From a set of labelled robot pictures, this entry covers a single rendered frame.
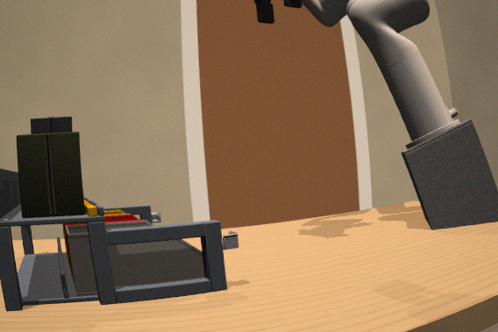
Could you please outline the red bin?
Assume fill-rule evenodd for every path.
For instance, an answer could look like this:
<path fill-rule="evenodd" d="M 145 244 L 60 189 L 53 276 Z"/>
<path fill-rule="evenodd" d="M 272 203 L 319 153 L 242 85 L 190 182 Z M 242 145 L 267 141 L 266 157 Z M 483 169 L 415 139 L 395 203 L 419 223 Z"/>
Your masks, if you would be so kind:
<path fill-rule="evenodd" d="M 120 222 L 131 222 L 131 221 L 144 221 L 144 219 L 139 220 L 137 217 L 134 215 L 108 215 L 104 217 L 105 223 L 120 223 Z M 76 225 L 80 224 L 87 224 L 87 223 L 75 223 Z M 65 225 L 75 225 L 72 223 L 64 223 L 64 228 Z"/>

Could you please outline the dark grey metal shelf frame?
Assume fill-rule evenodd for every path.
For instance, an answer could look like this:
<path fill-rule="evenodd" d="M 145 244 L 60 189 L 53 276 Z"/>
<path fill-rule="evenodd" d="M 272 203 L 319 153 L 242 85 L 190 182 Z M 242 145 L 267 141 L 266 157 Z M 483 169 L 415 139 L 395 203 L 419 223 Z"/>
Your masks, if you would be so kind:
<path fill-rule="evenodd" d="M 18 172 L 0 168 L 0 280 L 6 311 L 20 311 L 23 306 L 29 305 L 95 300 L 99 300 L 101 305 L 159 300 L 227 289 L 224 250 L 238 248 L 238 232 L 230 231 L 222 240 L 221 222 L 216 220 L 107 230 L 104 211 L 122 210 L 126 214 L 140 215 L 140 220 L 145 219 L 151 224 L 161 223 L 161 213 L 151 213 L 150 205 L 104 208 L 86 197 L 84 200 L 96 206 L 97 216 L 88 216 L 85 213 L 85 215 L 23 218 Z M 97 294 L 77 296 L 67 253 L 60 253 L 59 237 L 57 237 L 58 253 L 34 254 L 30 225 L 62 223 L 88 224 Z M 23 240 L 25 255 L 18 272 L 11 226 L 21 227 Z M 201 238 L 205 277 L 114 286 L 108 245 L 194 237 Z"/>

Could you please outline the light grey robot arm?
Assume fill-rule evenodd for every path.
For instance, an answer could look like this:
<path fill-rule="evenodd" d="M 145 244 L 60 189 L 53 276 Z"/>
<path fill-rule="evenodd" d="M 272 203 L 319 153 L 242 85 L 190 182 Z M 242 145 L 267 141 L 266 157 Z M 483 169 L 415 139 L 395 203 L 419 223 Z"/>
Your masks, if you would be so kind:
<path fill-rule="evenodd" d="M 428 0 L 302 0 L 302 4 L 324 26 L 332 27 L 349 16 L 402 116 L 412 141 L 407 149 L 460 124 L 453 122 L 458 111 L 445 107 L 419 49 L 399 34 L 428 18 Z"/>

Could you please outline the yellow long thin bar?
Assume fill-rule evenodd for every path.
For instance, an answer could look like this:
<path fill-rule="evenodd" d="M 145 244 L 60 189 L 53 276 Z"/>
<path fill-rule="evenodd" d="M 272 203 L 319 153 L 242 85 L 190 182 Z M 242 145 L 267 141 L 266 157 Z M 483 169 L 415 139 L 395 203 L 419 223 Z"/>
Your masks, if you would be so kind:
<path fill-rule="evenodd" d="M 97 216 L 96 207 L 84 200 L 85 213 L 88 216 Z"/>

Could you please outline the yellow open bin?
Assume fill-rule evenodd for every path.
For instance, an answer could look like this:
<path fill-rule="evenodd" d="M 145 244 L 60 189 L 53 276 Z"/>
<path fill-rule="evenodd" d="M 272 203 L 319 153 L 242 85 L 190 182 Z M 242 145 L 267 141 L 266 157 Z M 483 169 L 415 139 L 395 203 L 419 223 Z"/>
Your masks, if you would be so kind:
<path fill-rule="evenodd" d="M 125 212 L 123 212 L 122 210 L 110 210 L 110 211 L 104 211 L 104 216 L 108 216 L 108 215 L 130 215 L 130 214 L 126 214 Z M 64 232 L 64 236 L 65 236 L 65 230 L 64 230 L 64 223 L 62 224 L 63 226 L 63 232 Z M 67 244 L 66 244 L 66 238 L 65 239 L 65 245 L 66 245 L 66 248 L 67 248 Z"/>

